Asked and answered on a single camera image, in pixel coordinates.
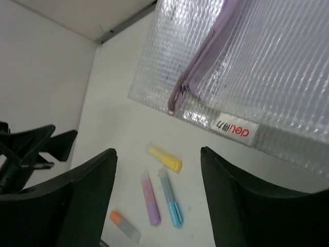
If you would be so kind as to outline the yellow highlighter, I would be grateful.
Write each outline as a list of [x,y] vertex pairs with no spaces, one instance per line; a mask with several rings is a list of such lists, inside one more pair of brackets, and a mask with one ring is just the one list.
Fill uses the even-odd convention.
[[176,173],[181,172],[183,163],[177,156],[154,144],[147,145],[146,151],[150,156],[161,162],[164,166]]

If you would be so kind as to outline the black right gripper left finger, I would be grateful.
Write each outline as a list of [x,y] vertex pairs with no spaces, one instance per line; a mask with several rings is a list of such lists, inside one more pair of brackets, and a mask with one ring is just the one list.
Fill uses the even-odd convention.
[[117,160],[109,148],[48,181],[1,195],[1,246],[99,246]]

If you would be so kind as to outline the pink purple highlighter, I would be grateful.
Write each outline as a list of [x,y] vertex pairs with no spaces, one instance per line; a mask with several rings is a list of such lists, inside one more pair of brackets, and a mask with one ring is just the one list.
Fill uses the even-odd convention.
[[151,226],[158,226],[161,223],[160,213],[154,196],[149,173],[145,171],[141,175],[141,186],[144,195],[145,205]]

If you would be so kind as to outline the blue highlighter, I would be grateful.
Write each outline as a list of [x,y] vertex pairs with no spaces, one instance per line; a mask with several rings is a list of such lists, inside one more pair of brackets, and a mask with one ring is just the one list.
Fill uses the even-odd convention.
[[158,171],[158,175],[162,185],[164,197],[167,202],[172,224],[175,228],[181,228],[184,220],[180,212],[179,205],[174,197],[168,174],[164,168],[160,168]]

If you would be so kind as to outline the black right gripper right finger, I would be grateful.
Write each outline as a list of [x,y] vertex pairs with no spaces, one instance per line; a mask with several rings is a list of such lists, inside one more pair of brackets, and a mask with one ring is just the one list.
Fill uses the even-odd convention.
[[216,246],[328,246],[328,190],[266,182],[208,147],[200,163]]

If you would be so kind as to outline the orange grey highlighter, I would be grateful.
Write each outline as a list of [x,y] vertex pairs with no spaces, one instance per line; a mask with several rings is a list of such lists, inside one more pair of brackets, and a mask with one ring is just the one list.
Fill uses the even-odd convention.
[[109,218],[135,244],[140,243],[141,234],[118,211],[112,210]]

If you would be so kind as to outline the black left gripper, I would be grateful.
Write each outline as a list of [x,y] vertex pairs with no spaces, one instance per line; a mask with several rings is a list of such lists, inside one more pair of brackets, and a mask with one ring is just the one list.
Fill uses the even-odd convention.
[[78,131],[70,130],[51,137],[55,129],[54,125],[46,125],[11,133],[9,125],[1,122],[1,155],[6,158],[1,165],[1,194],[21,191],[35,170],[54,166],[40,152],[49,153],[60,162],[68,160]]

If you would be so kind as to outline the clear purple zipper pouch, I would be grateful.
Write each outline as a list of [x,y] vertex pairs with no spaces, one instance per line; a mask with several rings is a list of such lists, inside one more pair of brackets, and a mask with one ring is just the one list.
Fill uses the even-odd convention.
[[159,1],[129,98],[328,177],[328,1]]

